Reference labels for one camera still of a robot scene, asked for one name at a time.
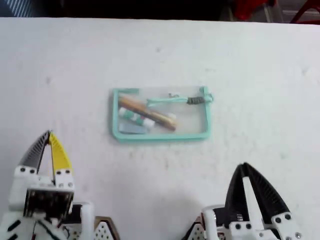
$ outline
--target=screw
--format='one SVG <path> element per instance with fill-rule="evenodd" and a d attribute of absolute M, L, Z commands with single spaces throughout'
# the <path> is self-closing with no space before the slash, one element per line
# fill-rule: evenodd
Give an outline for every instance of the screw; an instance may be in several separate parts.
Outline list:
<path fill-rule="evenodd" d="M 301 235 L 300 232 L 296 232 L 296 233 L 295 233 L 295 237 L 296 237 L 297 239 L 300 239 L 300 238 L 302 237 L 302 235 Z"/>

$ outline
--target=red chair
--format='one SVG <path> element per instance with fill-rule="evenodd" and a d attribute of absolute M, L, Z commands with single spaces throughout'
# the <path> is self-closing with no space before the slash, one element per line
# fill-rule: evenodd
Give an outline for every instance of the red chair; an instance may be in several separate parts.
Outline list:
<path fill-rule="evenodd" d="M 276 0 L 235 0 L 233 14 L 240 20 L 247 20 L 251 17 L 252 12 L 264 3 L 274 6 Z"/>
<path fill-rule="evenodd" d="M 320 13 L 320 0 L 307 0 L 302 8 L 293 17 L 290 23 L 292 24 L 318 24 L 320 25 L 320 20 L 313 21 L 298 21 L 301 16 L 309 9 L 315 9 Z"/>

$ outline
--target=robotic arm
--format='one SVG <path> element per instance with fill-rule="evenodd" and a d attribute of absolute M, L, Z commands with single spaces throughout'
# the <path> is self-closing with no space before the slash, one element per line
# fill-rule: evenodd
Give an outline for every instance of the robotic arm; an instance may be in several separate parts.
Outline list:
<path fill-rule="evenodd" d="M 45 147 L 51 147 L 53 179 L 38 174 Z M 74 203 L 69 158 L 50 131 L 42 134 L 15 168 L 9 209 L 0 240 L 117 240 L 109 217 L 95 217 L 92 204 Z"/>
<path fill-rule="evenodd" d="M 250 179 L 264 229 L 253 229 L 243 178 Z M 237 166 L 223 207 L 206 207 L 182 240 L 299 240 L 295 218 L 274 187 L 250 164 Z"/>

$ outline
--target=table surface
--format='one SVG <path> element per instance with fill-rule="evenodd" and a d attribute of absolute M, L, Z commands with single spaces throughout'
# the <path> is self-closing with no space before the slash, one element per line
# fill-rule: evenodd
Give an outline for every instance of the table surface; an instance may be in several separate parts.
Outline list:
<path fill-rule="evenodd" d="M 122 239 L 179 240 L 223 204 L 242 162 L 258 169 L 316 239 L 320 215 L 320 27 L 204 21 L 0 19 L 0 211 L 29 145 L 54 130 L 75 198 Z M 212 136 L 120 144 L 116 87 L 207 85 Z"/>

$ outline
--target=clear pouch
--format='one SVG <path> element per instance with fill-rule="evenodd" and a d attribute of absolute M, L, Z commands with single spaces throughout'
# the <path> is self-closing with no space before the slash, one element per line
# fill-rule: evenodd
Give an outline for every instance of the clear pouch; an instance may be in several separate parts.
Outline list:
<path fill-rule="evenodd" d="M 120 142 L 205 139 L 212 101 L 206 86 L 116 88 L 113 136 Z"/>

